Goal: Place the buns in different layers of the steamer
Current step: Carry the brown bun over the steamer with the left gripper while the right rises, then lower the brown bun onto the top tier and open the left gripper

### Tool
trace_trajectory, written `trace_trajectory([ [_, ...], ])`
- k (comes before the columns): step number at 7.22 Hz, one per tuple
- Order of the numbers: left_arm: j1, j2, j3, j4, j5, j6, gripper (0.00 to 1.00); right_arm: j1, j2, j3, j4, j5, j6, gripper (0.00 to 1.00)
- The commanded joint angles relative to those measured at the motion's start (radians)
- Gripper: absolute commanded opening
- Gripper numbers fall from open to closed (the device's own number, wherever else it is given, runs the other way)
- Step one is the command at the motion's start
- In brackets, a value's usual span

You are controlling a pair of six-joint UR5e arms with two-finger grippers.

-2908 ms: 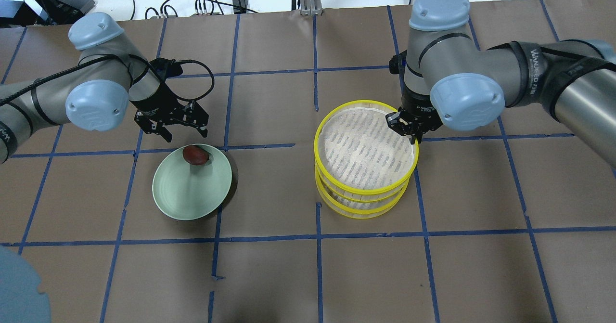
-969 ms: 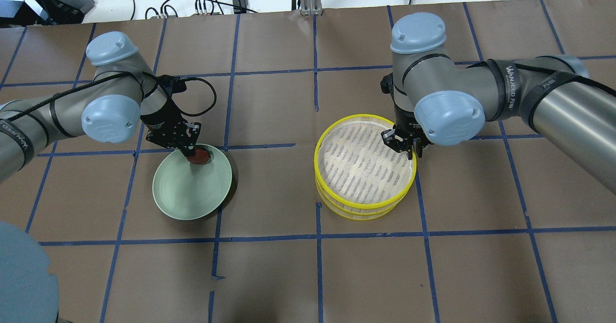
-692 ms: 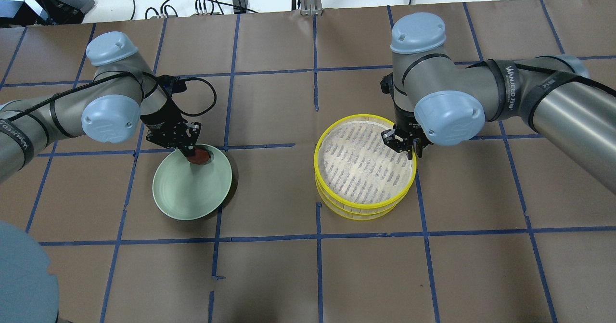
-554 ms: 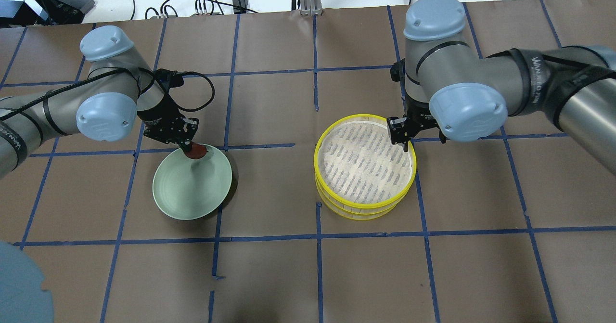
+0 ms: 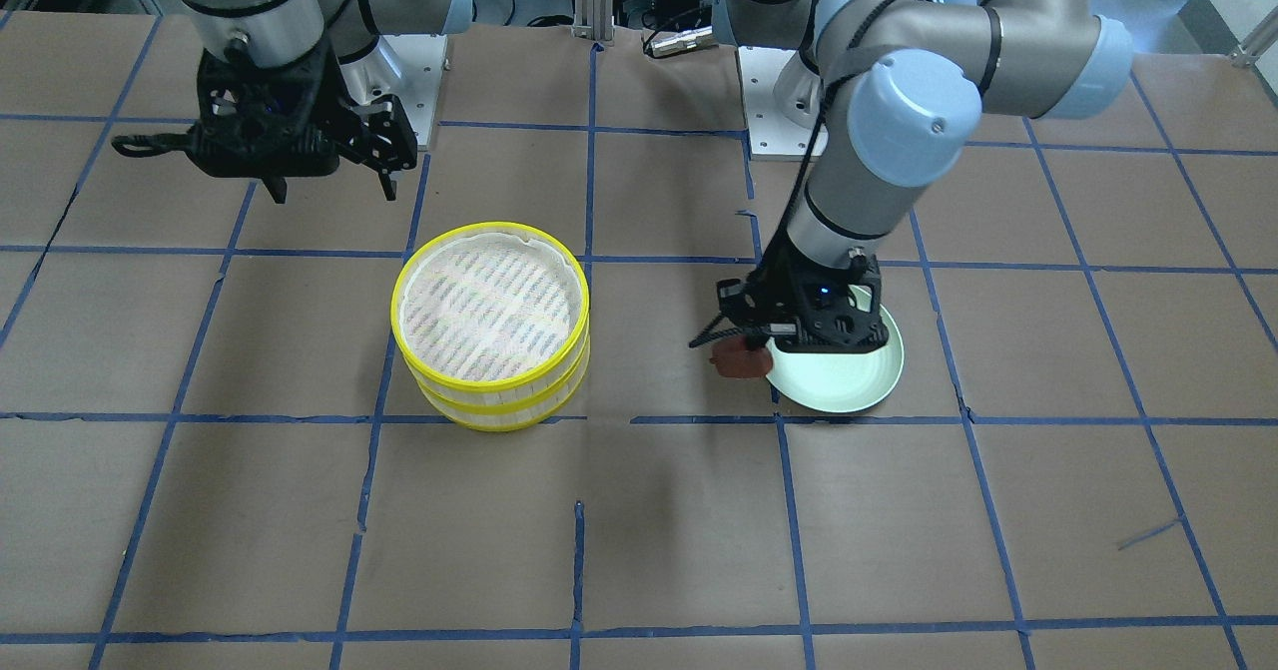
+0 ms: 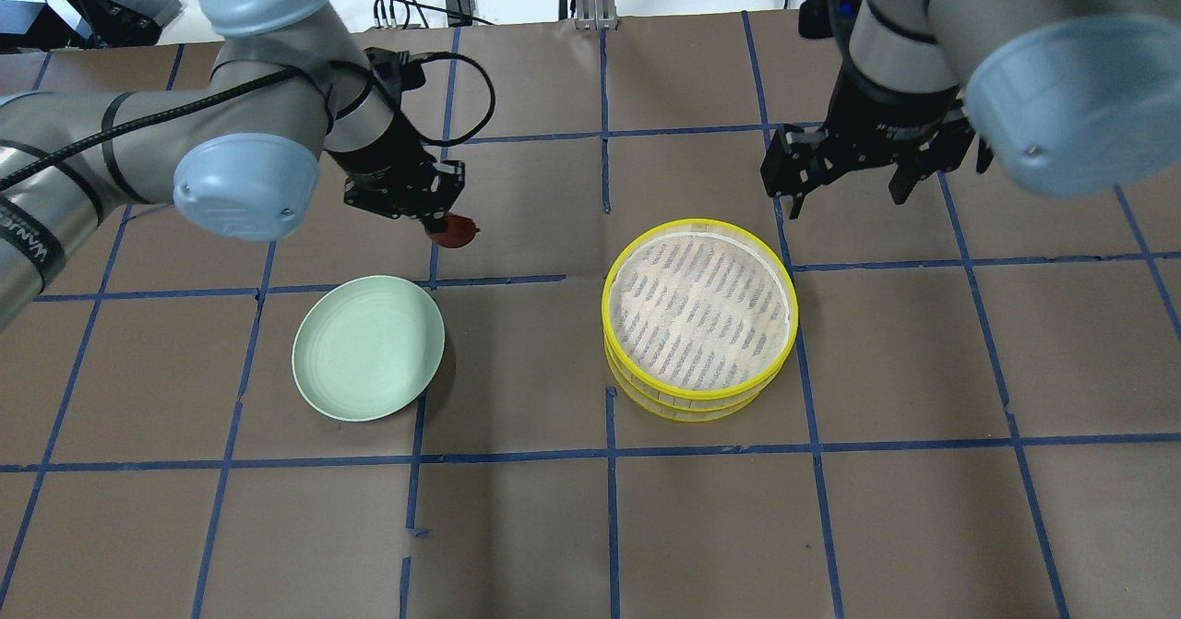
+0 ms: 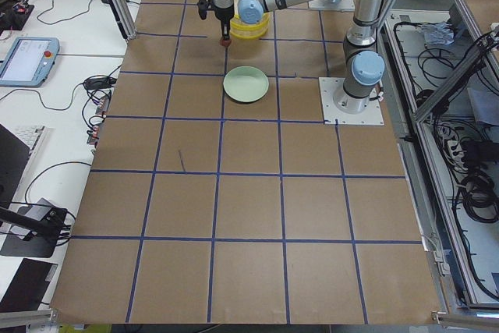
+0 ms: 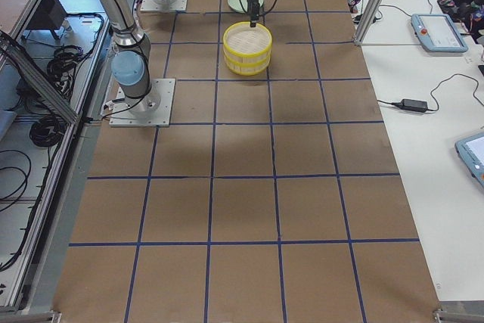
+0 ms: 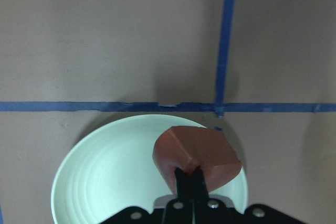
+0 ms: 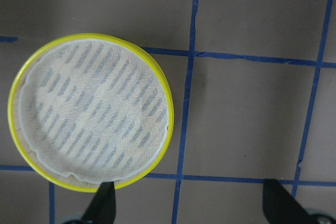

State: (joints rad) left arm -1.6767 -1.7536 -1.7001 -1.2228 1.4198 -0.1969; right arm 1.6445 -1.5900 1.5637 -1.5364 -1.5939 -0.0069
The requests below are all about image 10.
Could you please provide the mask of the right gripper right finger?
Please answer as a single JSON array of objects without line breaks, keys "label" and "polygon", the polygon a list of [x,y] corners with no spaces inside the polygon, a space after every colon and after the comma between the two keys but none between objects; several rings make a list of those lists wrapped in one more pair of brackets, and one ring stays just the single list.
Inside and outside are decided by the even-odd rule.
[{"label": "right gripper right finger", "polygon": [[330,215],[309,213],[276,179],[264,179],[262,190],[262,209],[268,223],[335,223]]}]

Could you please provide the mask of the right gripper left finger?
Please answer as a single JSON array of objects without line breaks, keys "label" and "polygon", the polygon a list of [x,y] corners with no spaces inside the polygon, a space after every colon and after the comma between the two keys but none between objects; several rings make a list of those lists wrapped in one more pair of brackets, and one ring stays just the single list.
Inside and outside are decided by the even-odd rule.
[{"label": "right gripper left finger", "polygon": [[113,224],[116,218],[116,192],[114,182],[102,183],[80,223]]}]

